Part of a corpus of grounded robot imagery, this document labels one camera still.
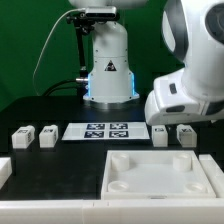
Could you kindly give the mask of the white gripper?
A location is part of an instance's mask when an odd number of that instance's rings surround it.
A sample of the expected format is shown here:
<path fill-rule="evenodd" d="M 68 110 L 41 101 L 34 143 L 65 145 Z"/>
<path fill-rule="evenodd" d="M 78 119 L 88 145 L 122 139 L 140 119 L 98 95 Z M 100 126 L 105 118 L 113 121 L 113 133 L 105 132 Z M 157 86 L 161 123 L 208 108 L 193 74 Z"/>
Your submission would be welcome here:
<path fill-rule="evenodd" d="M 224 105 L 209 108 L 207 102 L 193 98 L 181 83 L 184 70 L 154 80 L 147 97 L 145 119 L 150 126 L 184 124 L 224 119 Z"/>

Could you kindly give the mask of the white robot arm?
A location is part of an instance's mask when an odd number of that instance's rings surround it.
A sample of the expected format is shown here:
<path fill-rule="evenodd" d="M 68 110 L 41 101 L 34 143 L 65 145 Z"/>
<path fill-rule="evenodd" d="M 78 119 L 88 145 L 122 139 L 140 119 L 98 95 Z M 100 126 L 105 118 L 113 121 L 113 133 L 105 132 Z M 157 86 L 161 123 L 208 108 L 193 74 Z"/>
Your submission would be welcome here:
<path fill-rule="evenodd" d="M 119 9 L 149 0 L 68 0 L 94 27 L 94 67 L 84 100 L 117 106 L 138 96 L 127 62 L 127 32 Z M 224 0 L 167 0 L 164 42 L 184 67 L 154 80 L 145 104 L 149 125 L 224 119 Z"/>

